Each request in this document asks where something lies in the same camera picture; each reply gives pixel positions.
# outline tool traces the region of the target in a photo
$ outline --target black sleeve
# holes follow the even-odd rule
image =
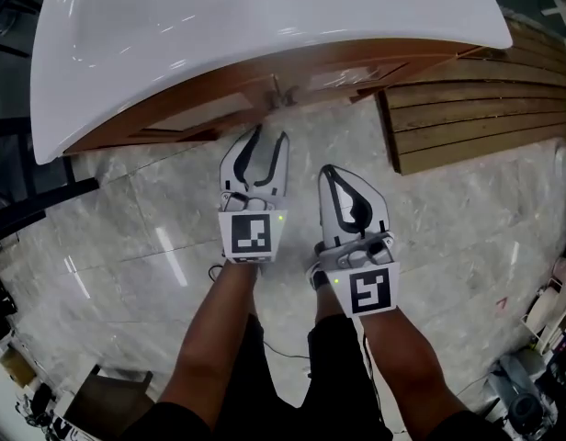
[[[444,441],[445,439],[510,441],[510,437],[504,431],[472,412],[460,412],[450,416],[438,425],[427,441]]]
[[[209,439],[209,427],[185,407],[175,403],[157,403],[128,428],[121,441],[154,439]]]

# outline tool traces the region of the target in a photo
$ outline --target white wall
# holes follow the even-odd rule
[[[42,431],[28,426],[16,412],[16,390],[17,384],[0,365],[0,436],[7,441],[44,441]]]

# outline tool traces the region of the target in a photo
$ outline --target wooden platform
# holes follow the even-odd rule
[[[377,94],[404,175],[566,137],[566,49],[508,20],[514,47],[483,49]]]

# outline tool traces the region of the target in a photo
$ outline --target person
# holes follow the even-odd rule
[[[308,335],[310,387],[300,408],[277,396],[256,316],[256,272],[255,265],[226,262],[187,329],[160,400],[122,439],[317,435],[390,440],[357,331],[322,271],[311,277],[317,311]],[[453,395],[431,345],[400,310],[360,321],[412,440],[509,439]]]

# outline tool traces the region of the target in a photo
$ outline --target white countertop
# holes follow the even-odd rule
[[[374,38],[505,49],[495,0],[45,0],[31,117],[39,164],[166,88],[231,63]]]

